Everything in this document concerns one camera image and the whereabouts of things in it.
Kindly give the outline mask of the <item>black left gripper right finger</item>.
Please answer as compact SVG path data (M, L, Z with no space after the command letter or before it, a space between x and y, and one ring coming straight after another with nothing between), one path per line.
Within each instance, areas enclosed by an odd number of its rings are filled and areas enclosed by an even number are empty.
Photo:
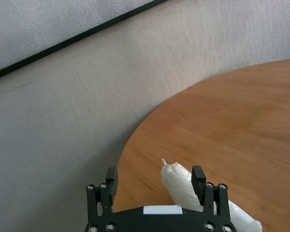
M227 185L218 184L215 186L213 183L207 182L201 166L192 167L191 183L204 213L214 215L215 205L218 216L230 216Z

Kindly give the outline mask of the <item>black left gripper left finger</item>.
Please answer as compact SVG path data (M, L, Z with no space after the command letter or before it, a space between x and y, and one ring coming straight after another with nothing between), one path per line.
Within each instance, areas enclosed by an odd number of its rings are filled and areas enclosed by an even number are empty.
M99 184L97 187L94 185L88 185L86 187L88 219L96 219L98 217L98 203L101 203L102 206L102 216L112 213L117 186L117 167L112 166L107 170L104 183Z

